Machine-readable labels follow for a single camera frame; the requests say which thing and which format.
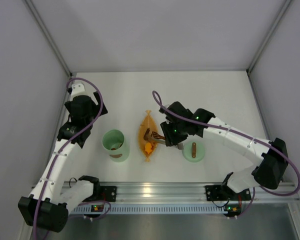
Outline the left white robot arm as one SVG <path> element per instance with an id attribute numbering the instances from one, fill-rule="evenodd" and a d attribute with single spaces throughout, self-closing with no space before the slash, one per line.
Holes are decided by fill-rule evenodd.
<path id="1" fill-rule="evenodd" d="M 99 179 L 87 175 L 62 192 L 66 172 L 90 136 L 96 117 L 108 112 L 100 93 L 95 91 L 93 95 L 95 100 L 86 94 L 72 95 L 72 100 L 64 104 L 68 120 L 59 129 L 51 159 L 29 196 L 18 201 L 18 209 L 29 226 L 59 233 L 74 208 L 101 198 Z"/>

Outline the brown food piece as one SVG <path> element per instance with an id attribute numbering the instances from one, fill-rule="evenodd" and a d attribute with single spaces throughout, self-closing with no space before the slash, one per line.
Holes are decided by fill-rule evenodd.
<path id="1" fill-rule="evenodd" d="M 147 128 L 146 131 L 145 131 L 145 133 L 144 133 L 144 135 L 143 135 L 143 139 L 144 139 L 145 141 L 147 141 L 147 140 L 150 139 L 150 138 L 151 138 L 151 135 L 150 135 L 150 128 Z"/>

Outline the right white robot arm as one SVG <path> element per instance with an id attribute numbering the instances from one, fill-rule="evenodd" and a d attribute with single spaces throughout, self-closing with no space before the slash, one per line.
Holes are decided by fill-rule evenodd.
<path id="1" fill-rule="evenodd" d="M 269 190 L 278 188 L 288 166 L 283 157 L 287 154 L 283 140 L 276 138 L 269 141 L 240 133 L 214 113 L 203 108 L 191 112 L 178 101 L 173 102 L 167 110 L 160 108 L 159 112 L 166 119 L 160 125 L 166 146 L 176 146 L 188 136 L 196 135 L 219 143 L 252 163 L 250 167 L 226 175 L 220 188 L 227 197 L 257 186 Z"/>

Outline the metal tongs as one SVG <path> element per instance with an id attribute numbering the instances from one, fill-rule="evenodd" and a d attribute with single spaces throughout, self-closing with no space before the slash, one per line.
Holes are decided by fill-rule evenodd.
<path id="1" fill-rule="evenodd" d="M 145 133 L 143 139 L 146 141 L 153 141 L 158 144 L 166 145 L 165 137 L 154 131 L 152 131 L 151 133 Z"/>

